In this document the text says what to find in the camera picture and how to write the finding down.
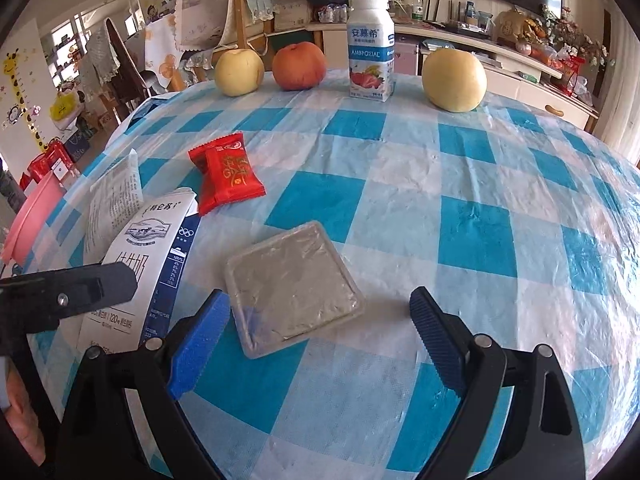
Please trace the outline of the person left hand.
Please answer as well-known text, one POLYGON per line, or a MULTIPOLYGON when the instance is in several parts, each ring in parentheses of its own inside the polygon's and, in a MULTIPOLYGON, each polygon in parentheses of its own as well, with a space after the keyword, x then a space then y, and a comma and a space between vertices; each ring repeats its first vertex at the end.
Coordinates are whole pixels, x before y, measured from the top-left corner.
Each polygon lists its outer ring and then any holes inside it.
POLYGON ((6 396, 9 401, 9 406, 3 410, 6 420, 32 461, 41 466, 46 459, 43 434, 24 382, 13 366, 6 375, 6 396))

